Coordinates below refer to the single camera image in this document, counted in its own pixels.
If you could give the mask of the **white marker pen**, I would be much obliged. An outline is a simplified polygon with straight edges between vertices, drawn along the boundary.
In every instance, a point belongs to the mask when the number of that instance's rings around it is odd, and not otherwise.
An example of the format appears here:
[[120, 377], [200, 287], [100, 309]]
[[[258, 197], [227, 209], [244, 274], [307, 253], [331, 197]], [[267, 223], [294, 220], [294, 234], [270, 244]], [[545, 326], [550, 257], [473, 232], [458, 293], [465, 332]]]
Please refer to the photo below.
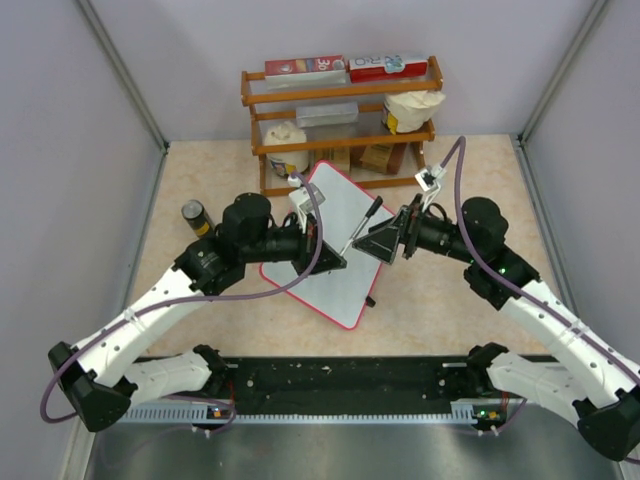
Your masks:
[[353, 242], [358, 238], [359, 234], [362, 232], [364, 227], [369, 223], [370, 219], [377, 213], [380, 207], [383, 205], [383, 198], [381, 196], [377, 196], [372, 204], [369, 206], [368, 210], [365, 212], [363, 218], [359, 221], [354, 231], [351, 233], [349, 238], [347, 239], [345, 245], [340, 250], [339, 255], [343, 257], [347, 250], [351, 247]]

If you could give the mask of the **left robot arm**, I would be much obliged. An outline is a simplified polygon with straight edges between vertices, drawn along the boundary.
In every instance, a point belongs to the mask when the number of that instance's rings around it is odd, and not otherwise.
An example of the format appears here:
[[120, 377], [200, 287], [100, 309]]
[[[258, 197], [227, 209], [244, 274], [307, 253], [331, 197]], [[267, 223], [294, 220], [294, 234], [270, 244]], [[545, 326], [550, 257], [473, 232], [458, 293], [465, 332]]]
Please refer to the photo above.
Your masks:
[[148, 401], [174, 395], [219, 399], [229, 392], [230, 368], [207, 345], [156, 360], [141, 356], [205, 303], [227, 300], [225, 290], [244, 279], [247, 265], [288, 262], [296, 274], [293, 285], [345, 268], [345, 259], [324, 239], [324, 195], [301, 187], [289, 199], [291, 212], [276, 224], [266, 197], [237, 196], [221, 223], [188, 245], [133, 305], [95, 334], [50, 349], [54, 384], [88, 431], [105, 430]]

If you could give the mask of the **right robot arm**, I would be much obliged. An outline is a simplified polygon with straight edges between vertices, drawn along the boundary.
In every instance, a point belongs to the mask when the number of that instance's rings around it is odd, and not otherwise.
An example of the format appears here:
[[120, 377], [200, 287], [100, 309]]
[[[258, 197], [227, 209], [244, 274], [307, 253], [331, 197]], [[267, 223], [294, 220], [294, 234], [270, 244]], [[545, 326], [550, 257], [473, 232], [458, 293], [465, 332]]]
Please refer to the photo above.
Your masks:
[[513, 393], [575, 427], [600, 455], [629, 461], [639, 445], [639, 366], [575, 316], [539, 272], [505, 242], [509, 224], [495, 202], [472, 197], [456, 223], [423, 210], [422, 198], [371, 227], [354, 249], [392, 264], [422, 249], [466, 264], [470, 289], [541, 342], [557, 365], [536, 363], [495, 343], [473, 348], [467, 384], [476, 394]]

